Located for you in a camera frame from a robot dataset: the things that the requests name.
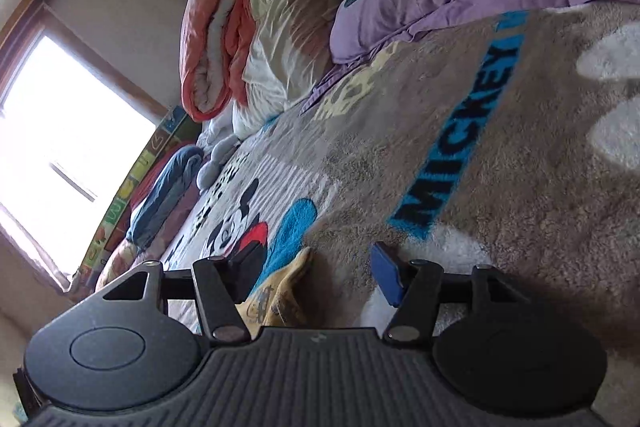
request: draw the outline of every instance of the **wooden window frame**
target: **wooden window frame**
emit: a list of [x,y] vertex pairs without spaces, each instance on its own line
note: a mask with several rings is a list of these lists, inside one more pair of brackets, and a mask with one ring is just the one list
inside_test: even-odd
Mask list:
[[157,123],[166,115],[167,108],[164,105],[100,57],[58,19],[46,4],[32,8],[31,12],[12,32],[12,38],[5,42],[4,47],[8,48],[8,52],[0,58],[0,110],[31,52],[40,39],[48,37],[145,118]]

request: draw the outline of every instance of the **bright window pane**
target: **bright window pane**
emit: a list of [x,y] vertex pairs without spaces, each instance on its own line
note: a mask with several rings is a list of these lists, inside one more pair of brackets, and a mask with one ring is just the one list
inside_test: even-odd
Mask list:
[[46,37],[15,79],[3,112],[0,201],[72,274],[155,126]]

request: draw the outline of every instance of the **yellow cloth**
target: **yellow cloth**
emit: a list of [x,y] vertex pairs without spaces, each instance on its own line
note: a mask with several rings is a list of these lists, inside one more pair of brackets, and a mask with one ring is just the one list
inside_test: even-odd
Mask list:
[[296,327],[305,322],[293,286],[304,275],[310,259],[310,248],[303,248],[291,263],[272,273],[246,301],[236,305],[252,338],[261,326]]

